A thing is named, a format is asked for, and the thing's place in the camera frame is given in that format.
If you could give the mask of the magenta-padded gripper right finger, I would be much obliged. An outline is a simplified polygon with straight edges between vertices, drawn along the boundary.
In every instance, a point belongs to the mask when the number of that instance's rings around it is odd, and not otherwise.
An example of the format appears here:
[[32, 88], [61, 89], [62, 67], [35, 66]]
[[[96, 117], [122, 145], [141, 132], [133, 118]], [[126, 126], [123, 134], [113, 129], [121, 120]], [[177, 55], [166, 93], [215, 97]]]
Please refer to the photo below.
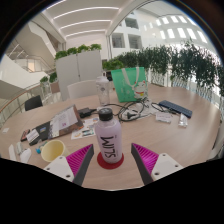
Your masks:
[[157, 154], [135, 143], [131, 144], [131, 153], [145, 185], [183, 169], [167, 153]]

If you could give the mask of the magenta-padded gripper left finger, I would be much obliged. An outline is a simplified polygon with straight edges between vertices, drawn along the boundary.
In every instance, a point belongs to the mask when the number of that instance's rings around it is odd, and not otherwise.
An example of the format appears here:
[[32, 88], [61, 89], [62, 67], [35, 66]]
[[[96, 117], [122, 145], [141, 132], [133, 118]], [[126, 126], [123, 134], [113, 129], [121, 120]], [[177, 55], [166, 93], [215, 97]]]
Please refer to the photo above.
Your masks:
[[81, 186], [93, 155], [94, 146], [90, 144], [67, 157], [58, 156], [44, 170]]

